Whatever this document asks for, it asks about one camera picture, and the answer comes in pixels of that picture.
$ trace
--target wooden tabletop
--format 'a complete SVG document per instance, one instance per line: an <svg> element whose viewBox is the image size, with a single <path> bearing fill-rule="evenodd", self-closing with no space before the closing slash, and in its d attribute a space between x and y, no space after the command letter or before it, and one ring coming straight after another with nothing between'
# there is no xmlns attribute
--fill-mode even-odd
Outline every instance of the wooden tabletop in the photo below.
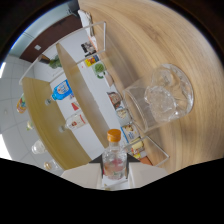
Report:
<svg viewBox="0 0 224 224"><path fill-rule="evenodd" d="M170 156L164 163L167 172L222 158L224 69L200 31L180 14L150 0L79 0L79 4L94 23L107 23L106 52L101 58L121 94L163 63L179 67L192 83L192 111L147 133ZM94 32L96 38L102 36L101 29Z"/></svg>

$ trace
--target orange bottle cap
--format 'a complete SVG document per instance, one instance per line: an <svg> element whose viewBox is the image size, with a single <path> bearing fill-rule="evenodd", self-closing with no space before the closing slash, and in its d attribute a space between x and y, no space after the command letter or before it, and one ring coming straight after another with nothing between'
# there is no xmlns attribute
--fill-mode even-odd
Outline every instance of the orange bottle cap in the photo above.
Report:
<svg viewBox="0 0 224 224"><path fill-rule="evenodd" d="M107 132L107 140L110 142L119 142L121 140L121 131L118 129L110 129Z"/></svg>

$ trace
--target window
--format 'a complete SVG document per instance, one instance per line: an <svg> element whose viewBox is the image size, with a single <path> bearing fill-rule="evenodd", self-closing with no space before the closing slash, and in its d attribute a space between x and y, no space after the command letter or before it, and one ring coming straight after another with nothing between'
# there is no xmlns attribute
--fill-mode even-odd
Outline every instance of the window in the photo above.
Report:
<svg viewBox="0 0 224 224"><path fill-rule="evenodd" d="M3 73L3 71L4 71L5 64L6 64L6 62L3 62L3 63L2 63L2 66L1 66L1 69L0 69L0 78L2 77L2 73Z"/></svg>
<svg viewBox="0 0 224 224"><path fill-rule="evenodd" d="M5 146L5 142L3 140L2 135L0 135L0 158L12 160L12 158L9 155L9 152L8 152L6 146Z"/></svg>

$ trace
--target wall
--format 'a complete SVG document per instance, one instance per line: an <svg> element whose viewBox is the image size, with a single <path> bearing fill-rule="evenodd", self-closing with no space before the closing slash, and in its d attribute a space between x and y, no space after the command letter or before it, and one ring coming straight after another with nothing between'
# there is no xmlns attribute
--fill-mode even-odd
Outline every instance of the wall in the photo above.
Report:
<svg viewBox="0 0 224 224"><path fill-rule="evenodd" d="M68 51L68 53L74 58L75 61L79 61L82 58L84 58L86 54L84 53L81 44L87 41L89 40L86 31L83 30L78 33L74 33L73 35L69 35L68 37L60 41L60 44ZM44 52L44 55L46 55L49 58L54 58L56 54L57 54L56 46L52 46L51 48L49 48L47 51ZM54 77L57 76L57 74L63 72L62 68L52 69L48 65L41 62L36 62L33 68L36 79L48 82L51 82L54 79ZM58 78L56 78L54 81L51 82L52 90L54 89L55 86L60 84L65 79L66 76L63 72L62 75L60 75ZM57 104L61 109L61 112L65 120L75 112L74 109L72 108L71 102L73 101L69 100L69 98L57 101ZM87 152L87 154L90 156L91 159L95 159L97 156L102 154L104 147L98 140L97 136L95 135L94 131L92 130L89 124L80 127L78 130L73 130L73 134L76 136L76 138L78 139L78 141L80 142L80 144L82 145L82 147L84 148L84 150Z"/></svg>
<svg viewBox="0 0 224 224"><path fill-rule="evenodd" d="M19 80L31 63L12 55L8 55L5 62L6 66L0 79L0 130L5 145L12 160L44 169L44 162L52 157L48 152L40 155L31 152L32 145L39 137L35 130L26 130L27 121L30 120L28 111L19 114L16 110L17 102L23 93ZM34 78L33 68L29 70L27 77ZM61 175L62 172L63 170L52 173Z"/></svg>

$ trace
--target shelf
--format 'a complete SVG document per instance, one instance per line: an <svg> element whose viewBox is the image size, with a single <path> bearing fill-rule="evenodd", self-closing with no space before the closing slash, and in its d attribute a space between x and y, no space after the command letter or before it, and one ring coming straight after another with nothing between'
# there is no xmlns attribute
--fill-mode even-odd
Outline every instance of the shelf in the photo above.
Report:
<svg viewBox="0 0 224 224"><path fill-rule="evenodd" d="M91 161L91 158L79 144L70 130L60 133L58 127L65 124L65 119L56 102L49 106L45 100L52 90L49 82L24 77L22 80L27 110L40 140L64 169L72 169Z"/></svg>
<svg viewBox="0 0 224 224"><path fill-rule="evenodd" d="M90 126L104 148L108 147L107 131L109 127L91 94L79 68L73 58L60 43L56 44L58 56L75 98L85 114Z"/></svg>

